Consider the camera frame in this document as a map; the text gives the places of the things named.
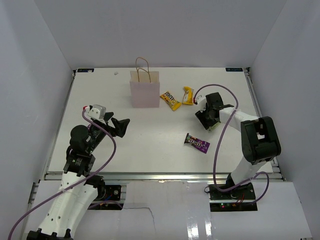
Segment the green snack packet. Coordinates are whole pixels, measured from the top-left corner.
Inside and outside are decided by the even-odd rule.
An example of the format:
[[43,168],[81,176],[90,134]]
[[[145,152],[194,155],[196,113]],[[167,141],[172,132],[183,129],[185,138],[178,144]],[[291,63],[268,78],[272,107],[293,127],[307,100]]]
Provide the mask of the green snack packet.
[[213,126],[210,126],[208,130],[211,132],[211,131],[215,130],[219,125],[220,125],[220,123],[218,122],[218,123],[214,124]]

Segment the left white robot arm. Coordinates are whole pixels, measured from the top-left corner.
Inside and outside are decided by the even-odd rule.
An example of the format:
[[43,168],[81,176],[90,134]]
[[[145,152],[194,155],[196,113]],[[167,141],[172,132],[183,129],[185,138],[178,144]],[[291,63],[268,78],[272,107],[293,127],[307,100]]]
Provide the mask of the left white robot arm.
[[122,138],[130,123],[128,118],[117,120],[113,115],[97,107],[82,111],[89,125],[71,130],[58,192],[49,198],[52,205],[38,229],[27,234],[28,240],[72,240],[91,203],[105,196],[103,177],[91,172],[93,152],[106,136]]

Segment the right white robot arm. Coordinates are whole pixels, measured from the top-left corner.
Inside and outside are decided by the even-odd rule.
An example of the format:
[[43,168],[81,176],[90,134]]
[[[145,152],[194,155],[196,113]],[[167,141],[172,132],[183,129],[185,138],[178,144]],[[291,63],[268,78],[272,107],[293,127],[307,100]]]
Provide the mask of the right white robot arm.
[[[224,104],[218,92],[206,96],[194,96],[193,103],[199,106],[196,117],[206,130],[223,123],[221,135],[216,145],[213,160],[213,185],[220,192],[236,200],[244,193],[242,185],[266,173],[260,171],[267,162],[281,153],[281,145],[271,117],[258,117],[239,110],[239,101],[234,97],[235,105]],[[242,158],[227,177],[223,186],[217,185],[216,170],[220,146],[227,130],[232,127],[240,132]]]

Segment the pink paper bag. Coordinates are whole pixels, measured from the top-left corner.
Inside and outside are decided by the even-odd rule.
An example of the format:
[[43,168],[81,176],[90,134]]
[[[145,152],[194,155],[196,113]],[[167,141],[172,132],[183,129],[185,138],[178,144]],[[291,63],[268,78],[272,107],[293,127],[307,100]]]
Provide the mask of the pink paper bag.
[[[138,60],[146,62],[147,68],[138,67]],[[160,73],[150,71],[149,62],[143,57],[135,59],[135,70],[130,71],[130,93],[133,108],[160,107]]]

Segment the purple M&M packet right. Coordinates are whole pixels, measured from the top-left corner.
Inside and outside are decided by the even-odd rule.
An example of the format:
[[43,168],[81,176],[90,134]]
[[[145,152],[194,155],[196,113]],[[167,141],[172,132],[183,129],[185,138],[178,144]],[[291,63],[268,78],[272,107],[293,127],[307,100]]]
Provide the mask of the purple M&M packet right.
[[208,152],[208,149],[210,147],[209,142],[201,140],[197,137],[194,137],[194,136],[190,135],[189,133],[186,134],[184,144],[188,144],[204,154],[206,154]]

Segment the yellow snack bar wrapper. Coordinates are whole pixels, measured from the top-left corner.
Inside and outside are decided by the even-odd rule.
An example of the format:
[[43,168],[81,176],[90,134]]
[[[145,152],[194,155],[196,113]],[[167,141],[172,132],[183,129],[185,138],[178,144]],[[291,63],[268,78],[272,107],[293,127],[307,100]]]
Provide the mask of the yellow snack bar wrapper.
[[193,93],[194,90],[191,87],[184,86],[184,95],[182,99],[182,104],[183,105],[193,105],[194,104],[194,99],[193,99]]

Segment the yellow M&M packet centre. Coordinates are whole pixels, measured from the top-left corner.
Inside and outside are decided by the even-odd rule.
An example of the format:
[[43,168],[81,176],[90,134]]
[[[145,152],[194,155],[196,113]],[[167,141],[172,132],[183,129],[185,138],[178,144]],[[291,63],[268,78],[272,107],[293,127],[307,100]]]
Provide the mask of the yellow M&M packet centre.
[[176,111],[182,105],[182,103],[176,100],[169,91],[161,94],[160,98],[169,105],[172,111]]

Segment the blue label right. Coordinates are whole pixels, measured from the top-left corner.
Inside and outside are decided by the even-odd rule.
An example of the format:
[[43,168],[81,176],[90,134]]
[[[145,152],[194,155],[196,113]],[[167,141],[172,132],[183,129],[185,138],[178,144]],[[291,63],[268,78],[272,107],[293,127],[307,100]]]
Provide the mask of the blue label right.
[[243,68],[241,67],[226,67],[225,70],[227,72],[243,72]]

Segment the blue label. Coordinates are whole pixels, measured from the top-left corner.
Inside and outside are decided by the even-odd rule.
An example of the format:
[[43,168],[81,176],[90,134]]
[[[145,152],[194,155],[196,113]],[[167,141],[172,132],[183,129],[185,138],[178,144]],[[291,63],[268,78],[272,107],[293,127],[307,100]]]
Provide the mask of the blue label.
[[78,73],[93,73],[94,72],[94,68],[78,68],[77,72]]
[[226,67],[225,70],[227,72],[243,72],[243,68],[241,67]]

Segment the blue label left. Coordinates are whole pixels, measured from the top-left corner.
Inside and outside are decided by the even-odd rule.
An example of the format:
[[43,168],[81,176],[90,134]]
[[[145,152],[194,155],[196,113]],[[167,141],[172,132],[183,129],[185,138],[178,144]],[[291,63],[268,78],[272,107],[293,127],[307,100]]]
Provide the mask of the blue label left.
[[78,73],[93,73],[94,72],[94,68],[78,68],[77,72]]

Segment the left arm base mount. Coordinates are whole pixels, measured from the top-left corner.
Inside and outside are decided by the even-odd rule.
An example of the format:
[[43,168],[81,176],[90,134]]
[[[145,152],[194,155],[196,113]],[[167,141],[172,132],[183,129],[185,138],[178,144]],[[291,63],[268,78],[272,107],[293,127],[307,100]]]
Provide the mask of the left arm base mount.
[[95,175],[85,182],[97,190],[97,197],[88,207],[89,210],[122,210],[121,185],[106,184],[102,176]]

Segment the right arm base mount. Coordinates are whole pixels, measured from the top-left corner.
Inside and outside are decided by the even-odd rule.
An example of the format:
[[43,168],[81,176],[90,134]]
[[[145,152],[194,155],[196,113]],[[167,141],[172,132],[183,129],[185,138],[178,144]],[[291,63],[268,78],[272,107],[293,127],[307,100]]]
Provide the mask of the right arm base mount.
[[213,184],[204,188],[209,195],[210,211],[212,213],[226,212],[256,212],[256,194],[252,183],[241,185],[229,192],[218,191]]

